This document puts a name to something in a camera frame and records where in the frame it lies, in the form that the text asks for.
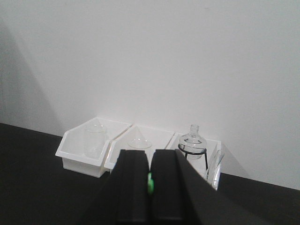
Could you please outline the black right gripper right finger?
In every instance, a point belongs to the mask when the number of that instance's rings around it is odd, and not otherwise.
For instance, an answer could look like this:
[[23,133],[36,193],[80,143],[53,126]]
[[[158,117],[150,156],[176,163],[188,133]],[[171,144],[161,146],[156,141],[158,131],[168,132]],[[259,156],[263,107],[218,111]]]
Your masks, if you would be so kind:
[[235,225],[234,205],[176,150],[156,150],[151,163],[154,225]]

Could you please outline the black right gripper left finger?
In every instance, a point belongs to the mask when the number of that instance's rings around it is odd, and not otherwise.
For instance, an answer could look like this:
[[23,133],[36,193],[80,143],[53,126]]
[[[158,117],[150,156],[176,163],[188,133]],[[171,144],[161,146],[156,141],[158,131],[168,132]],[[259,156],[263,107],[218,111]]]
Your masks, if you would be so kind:
[[149,164],[144,151],[121,150],[114,169],[82,225],[148,225]]

